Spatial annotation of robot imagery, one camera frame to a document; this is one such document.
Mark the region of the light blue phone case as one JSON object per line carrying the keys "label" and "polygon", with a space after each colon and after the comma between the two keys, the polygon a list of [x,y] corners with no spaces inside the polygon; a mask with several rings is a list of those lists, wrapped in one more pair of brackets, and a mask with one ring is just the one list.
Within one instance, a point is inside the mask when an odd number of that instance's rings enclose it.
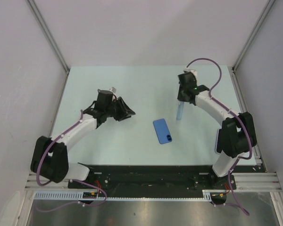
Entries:
{"label": "light blue phone case", "polygon": [[184,108],[184,102],[183,101],[179,101],[178,104],[178,109],[177,109],[177,114],[176,114],[176,120],[180,121],[183,117],[183,108]]}

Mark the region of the phone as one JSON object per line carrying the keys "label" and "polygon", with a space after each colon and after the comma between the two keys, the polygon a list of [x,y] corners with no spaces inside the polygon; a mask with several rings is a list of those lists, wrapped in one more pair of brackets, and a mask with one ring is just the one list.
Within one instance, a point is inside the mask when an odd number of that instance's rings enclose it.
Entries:
{"label": "phone", "polygon": [[153,126],[161,145],[172,142],[172,136],[165,119],[154,120]]}
{"label": "phone", "polygon": [[215,141],[215,153],[216,154],[221,153],[221,151],[219,150],[219,133],[220,133],[220,129],[218,129],[216,133],[216,141]]}

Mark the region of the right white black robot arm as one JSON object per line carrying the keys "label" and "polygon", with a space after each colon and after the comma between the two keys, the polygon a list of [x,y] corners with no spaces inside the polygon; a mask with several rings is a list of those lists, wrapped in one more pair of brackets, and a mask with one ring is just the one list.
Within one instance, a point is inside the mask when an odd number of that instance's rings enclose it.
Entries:
{"label": "right white black robot arm", "polygon": [[196,71],[190,70],[178,75],[177,99],[202,109],[221,126],[216,142],[219,158],[208,177],[208,184],[219,189],[225,184],[224,176],[233,171],[240,159],[252,158],[252,148],[257,144],[253,117],[249,112],[234,111],[213,97],[208,87],[197,85],[195,74]]}

